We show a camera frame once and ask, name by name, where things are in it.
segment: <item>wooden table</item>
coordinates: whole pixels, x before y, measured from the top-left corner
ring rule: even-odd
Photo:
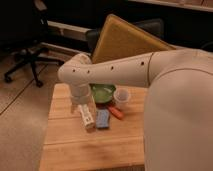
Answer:
[[[68,86],[56,84],[40,171],[84,171],[121,167],[126,170],[126,167],[142,166],[143,104],[146,89],[125,88],[129,89],[132,98],[124,112],[124,120],[120,121],[111,115],[109,130],[87,133],[80,113],[70,112]]]

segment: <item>white cup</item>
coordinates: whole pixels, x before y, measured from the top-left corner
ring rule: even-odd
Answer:
[[[131,94],[127,89],[118,88],[114,91],[113,97],[116,108],[124,110],[131,98]]]

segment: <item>black office chair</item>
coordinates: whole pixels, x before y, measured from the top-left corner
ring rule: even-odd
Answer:
[[[36,85],[41,87],[43,83],[38,80],[36,74],[36,61],[56,62],[62,65],[64,62],[58,59],[50,59],[39,56],[47,52],[47,48],[41,48],[35,52],[29,50],[44,40],[47,34],[47,22],[40,11],[35,7],[33,0],[6,0],[0,3],[0,50],[22,51],[17,53],[16,59],[21,61],[4,74],[5,82],[12,81],[10,75],[26,64],[30,64]]]

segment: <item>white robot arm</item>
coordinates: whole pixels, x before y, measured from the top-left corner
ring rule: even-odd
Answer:
[[[87,102],[88,83],[149,87],[144,111],[146,171],[213,170],[213,54],[183,49],[100,64],[78,54],[58,75],[70,85],[77,104]]]

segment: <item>orange carrot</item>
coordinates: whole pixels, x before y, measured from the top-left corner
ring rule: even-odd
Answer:
[[[124,117],[123,112],[115,108],[114,106],[108,106],[108,110],[118,119],[122,120]]]

